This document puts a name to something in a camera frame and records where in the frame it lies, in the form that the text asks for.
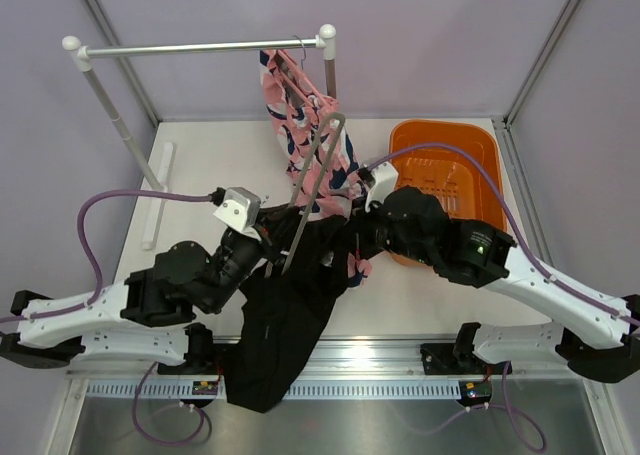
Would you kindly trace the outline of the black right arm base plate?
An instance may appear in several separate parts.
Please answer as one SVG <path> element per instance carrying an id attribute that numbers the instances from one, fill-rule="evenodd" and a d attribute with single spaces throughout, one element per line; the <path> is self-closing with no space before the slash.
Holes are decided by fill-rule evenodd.
<path id="1" fill-rule="evenodd" d="M 470 349 L 454 342 L 423 343 L 420 354 L 426 375 L 480 375 L 486 371 Z"/>

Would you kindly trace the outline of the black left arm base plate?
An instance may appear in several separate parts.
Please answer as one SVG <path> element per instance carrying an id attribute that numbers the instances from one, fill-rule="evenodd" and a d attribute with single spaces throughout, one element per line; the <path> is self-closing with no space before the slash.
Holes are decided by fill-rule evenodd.
<path id="1" fill-rule="evenodd" d="M 158 364 L 161 376 L 219 375 L 229 368 L 239 355 L 239 343 L 214 343 L 204 350 L 189 350 L 184 361 L 176 366 Z"/>

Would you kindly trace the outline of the black shorts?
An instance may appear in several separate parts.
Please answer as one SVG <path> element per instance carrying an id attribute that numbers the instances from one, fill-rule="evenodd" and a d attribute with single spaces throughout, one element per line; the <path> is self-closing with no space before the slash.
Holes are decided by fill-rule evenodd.
<path id="1" fill-rule="evenodd" d="M 404 250 L 425 259 L 448 216 L 438 199 L 402 187 L 370 212 L 312 221 L 303 231 L 291 266 L 271 276 L 258 268 L 241 285 L 241 337 L 221 367 L 227 400 L 266 413 L 283 399 L 305 368 L 337 299 L 361 281 L 351 261 Z"/>

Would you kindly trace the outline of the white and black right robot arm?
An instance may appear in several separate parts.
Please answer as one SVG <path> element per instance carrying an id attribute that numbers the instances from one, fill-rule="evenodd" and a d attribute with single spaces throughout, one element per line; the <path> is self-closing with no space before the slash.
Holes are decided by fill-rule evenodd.
<path id="1" fill-rule="evenodd" d="M 385 250 L 428 265 L 447 281 L 485 289 L 545 315 L 538 326 L 473 326 L 453 347 L 454 363 L 474 372 L 485 363 L 564 363 L 589 380 L 614 384 L 639 370 L 637 296 L 614 297 L 543 263 L 508 233 L 446 214 L 385 211 Z"/>

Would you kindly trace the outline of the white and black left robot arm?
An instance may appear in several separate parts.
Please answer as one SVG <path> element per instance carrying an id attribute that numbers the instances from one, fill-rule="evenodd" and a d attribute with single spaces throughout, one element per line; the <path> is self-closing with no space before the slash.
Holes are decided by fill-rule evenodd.
<path id="1" fill-rule="evenodd" d="M 198 314 L 221 313 L 241 283 L 272 248 L 267 229 L 224 231 L 214 253 L 182 241 L 156 255 L 152 267 L 103 288 L 54 300 L 29 290 L 15 294 L 20 317 L 1 339 L 1 356 L 30 369 L 72 361 L 157 362 L 168 374 L 200 374 L 215 360 L 213 334 Z"/>

